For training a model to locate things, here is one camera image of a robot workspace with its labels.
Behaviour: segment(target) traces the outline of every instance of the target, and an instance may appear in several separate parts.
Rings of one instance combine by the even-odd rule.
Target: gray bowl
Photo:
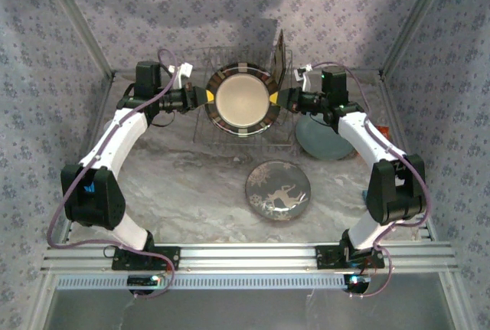
[[[339,160],[354,151],[349,141],[325,126],[321,114],[302,116],[296,124],[296,139],[307,153],[321,160]]]

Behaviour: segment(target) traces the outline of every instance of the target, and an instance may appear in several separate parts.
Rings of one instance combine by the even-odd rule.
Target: decorative plate
[[[263,68],[239,62],[222,67],[206,86],[204,107],[211,122],[238,137],[257,135],[277,119],[280,107],[271,103],[278,91],[273,77]]]
[[[260,215],[275,221],[288,221],[306,209],[311,188],[308,177],[299,167],[273,160],[250,173],[245,195]]]

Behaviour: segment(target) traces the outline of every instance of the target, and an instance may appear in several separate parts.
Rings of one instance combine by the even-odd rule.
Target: deer design
[[[267,199],[263,202],[263,209],[266,211],[274,211],[276,210],[276,205],[274,201],[279,199],[283,202],[284,206],[288,208],[288,210],[292,207],[295,207],[297,204],[301,204],[304,201],[307,201],[308,198],[305,197],[305,193],[300,191],[298,196],[292,198],[289,196],[289,193],[292,189],[294,189],[296,185],[293,186],[282,186],[279,190],[276,190],[273,194],[268,194]]]

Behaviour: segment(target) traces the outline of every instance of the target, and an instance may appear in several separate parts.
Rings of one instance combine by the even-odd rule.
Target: yellow marker
[[[214,95],[211,91],[206,90],[206,95],[207,95],[207,101],[212,102],[214,100]]]
[[[274,94],[269,96],[269,100],[272,104],[277,104],[277,94],[278,94],[278,92],[276,91]]]

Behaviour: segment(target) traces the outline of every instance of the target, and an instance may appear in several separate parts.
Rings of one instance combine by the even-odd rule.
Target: patterned wall
[[[57,0],[0,0],[0,328],[24,328],[60,169],[87,147],[102,74]]]
[[[379,68],[415,0],[76,2],[115,69],[132,69],[162,45],[271,45],[279,27],[297,64],[334,58]]]
[[[428,166],[482,329],[490,328],[490,0],[435,0],[390,79],[405,133]]]

